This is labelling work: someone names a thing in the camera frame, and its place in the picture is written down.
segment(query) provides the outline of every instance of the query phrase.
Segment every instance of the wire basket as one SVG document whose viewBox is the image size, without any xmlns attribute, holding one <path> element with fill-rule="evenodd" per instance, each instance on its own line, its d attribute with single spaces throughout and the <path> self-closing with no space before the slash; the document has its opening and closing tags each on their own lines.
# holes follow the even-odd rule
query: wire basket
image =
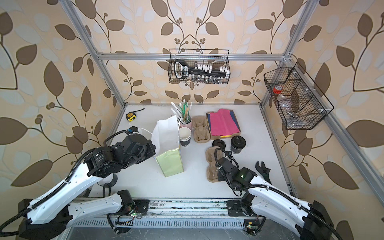
<svg viewBox="0 0 384 240">
<path fill-rule="evenodd" d="M 228 84 L 231 75 L 229 50 L 170 49 L 168 77 L 169 82 L 177 84 L 208 83 Z"/>
<path fill-rule="evenodd" d="M 301 71 L 291 67 L 280 67 L 264 74 L 265 86 L 273 99 L 277 111 L 287 130 L 311 130 L 325 116 L 327 116 L 334 106 L 324 95 L 321 89 L 314 82 L 314 86 L 309 87 L 301 78 Z M 317 99 L 314 91 L 320 97 L 324 96 L 330 106 Z"/>
</svg>

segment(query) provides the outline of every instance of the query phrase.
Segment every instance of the cardboard tray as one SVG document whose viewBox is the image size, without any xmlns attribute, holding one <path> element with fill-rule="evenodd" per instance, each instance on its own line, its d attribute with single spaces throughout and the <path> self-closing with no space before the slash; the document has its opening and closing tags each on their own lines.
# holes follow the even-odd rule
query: cardboard tray
<svg viewBox="0 0 384 240">
<path fill-rule="evenodd" d="M 208 130 L 209 130 L 209 134 L 211 135 L 211 140 L 216 140 L 216 139 L 222 139 L 222 138 L 229 138 L 229 137 L 233 137 L 233 136 L 240 136 L 241 134 L 241 129 L 240 129 L 240 126 L 239 126 L 239 123 L 237 121 L 237 118 L 236 118 L 236 115 L 235 113 L 233 112 L 233 110 L 229 110 L 231 112 L 231 115 L 233 116 L 233 120 L 235 121 L 235 124 L 237 125 L 237 127 L 239 128 L 239 131 L 240 132 L 237 132 L 237 133 L 234 133 L 234 134 L 231 134 L 231 135 L 225 135 L 225 136 L 220 136 L 220 135 L 212 135 L 211 133 L 211 128 L 210 128 L 210 125 L 211 125 L 211 121 L 210 121 L 210 117 L 209 117 L 209 114 L 210 113 L 214 113 L 214 112 L 208 112 L 206 114 L 206 117 L 207 117 L 207 120 L 208 120 Z"/>
</svg>

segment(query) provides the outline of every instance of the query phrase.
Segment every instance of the yellow tape measure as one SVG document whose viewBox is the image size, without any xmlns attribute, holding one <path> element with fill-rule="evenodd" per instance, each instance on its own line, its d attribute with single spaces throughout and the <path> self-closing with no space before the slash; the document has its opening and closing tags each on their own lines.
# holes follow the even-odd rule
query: yellow tape measure
<svg viewBox="0 0 384 240">
<path fill-rule="evenodd" d="M 137 110 L 137 111 L 134 111 L 134 112 L 129 112 L 125 115 L 125 117 L 127 118 L 127 120 L 129 122 L 133 121 L 134 119 L 136 119 L 136 113 L 135 112 L 138 112 L 138 111 L 141 111 L 141 110 L 144 110 L 145 108 L 143 109 L 140 109 L 140 110 Z"/>
</svg>

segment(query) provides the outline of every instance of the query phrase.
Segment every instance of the paper bag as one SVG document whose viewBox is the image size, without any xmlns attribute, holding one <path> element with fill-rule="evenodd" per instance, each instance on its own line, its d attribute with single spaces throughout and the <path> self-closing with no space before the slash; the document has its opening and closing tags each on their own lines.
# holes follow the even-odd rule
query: paper bag
<svg viewBox="0 0 384 240">
<path fill-rule="evenodd" d="M 176 115 L 157 121 L 151 140 L 156 146 L 154 158 L 164 176 L 169 177 L 184 171 L 179 149 L 179 123 Z"/>
</svg>

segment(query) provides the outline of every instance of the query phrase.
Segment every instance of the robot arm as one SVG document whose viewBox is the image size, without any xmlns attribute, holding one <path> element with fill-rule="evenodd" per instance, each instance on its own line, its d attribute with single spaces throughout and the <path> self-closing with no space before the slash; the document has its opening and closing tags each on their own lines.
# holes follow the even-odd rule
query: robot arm
<svg viewBox="0 0 384 240">
<path fill-rule="evenodd" d="M 110 213 L 128 213 L 133 205 L 128 190 L 112 196 L 88 202 L 71 202 L 84 190 L 110 174 L 120 172 L 133 164 L 139 164 L 155 154 L 156 147 L 151 140 L 134 133 L 136 127 L 120 131 L 128 136 L 113 146 L 91 149 L 74 164 L 68 177 L 51 190 L 36 199 L 24 199 L 19 203 L 19 214 L 0 226 L 0 236 L 20 235 L 22 238 L 37 240 L 51 239 L 62 233 L 67 226 L 85 218 Z M 25 217 L 17 232 L 2 230 L 20 217 Z"/>
<path fill-rule="evenodd" d="M 223 151 L 228 158 L 217 159 L 217 151 Z M 257 214 L 270 218 L 290 229 L 301 240 L 329 240 L 332 233 L 342 240 L 333 228 L 325 207 L 319 202 L 310 204 L 275 188 L 262 176 L 247 168 L 239 170 L 231 152 L 218 148 L 214 156 L 219 172 L 218 179 L 226 181 L 233 191 L 246 192 L 240 201 L 245 215 Z"/>
</svg>

